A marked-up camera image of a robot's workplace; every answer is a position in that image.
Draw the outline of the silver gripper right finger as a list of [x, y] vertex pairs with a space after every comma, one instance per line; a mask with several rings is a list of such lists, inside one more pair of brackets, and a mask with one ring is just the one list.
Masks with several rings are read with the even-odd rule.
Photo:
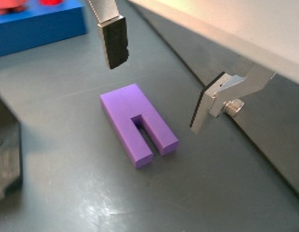
[[275, 76], [275, 72], [253, 63], [246, 71], [222, 72], [201, 91], [189, 127], [198, 133], [209, 116], [238, 114], [244, 106], [241, 97], [258, 92]]

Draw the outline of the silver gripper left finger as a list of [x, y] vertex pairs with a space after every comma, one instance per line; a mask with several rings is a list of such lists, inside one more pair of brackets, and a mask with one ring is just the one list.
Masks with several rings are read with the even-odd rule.
[[125, 17], [120, 15], [114, 0], [86, 0], [86, 4], [97, 19], [108, 66], [114, 69], [129, 56]]

